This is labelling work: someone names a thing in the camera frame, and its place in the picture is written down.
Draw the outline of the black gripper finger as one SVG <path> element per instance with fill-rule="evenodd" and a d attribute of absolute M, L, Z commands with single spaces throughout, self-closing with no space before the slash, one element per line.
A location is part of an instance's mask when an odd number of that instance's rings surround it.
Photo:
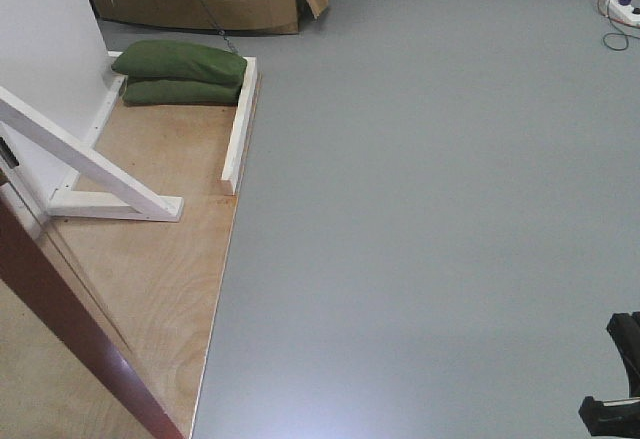
<path fill-rule="evenodd" d="M 587 396 L 578 413 L 591 436 L 639 436 L 638 398 L 599 401 Z"/>
<path fill-rule="evenodd" d="M 629 396 L 639 396 L 639 312 L 614 313 L 606 327 L 624 365 Z"/>

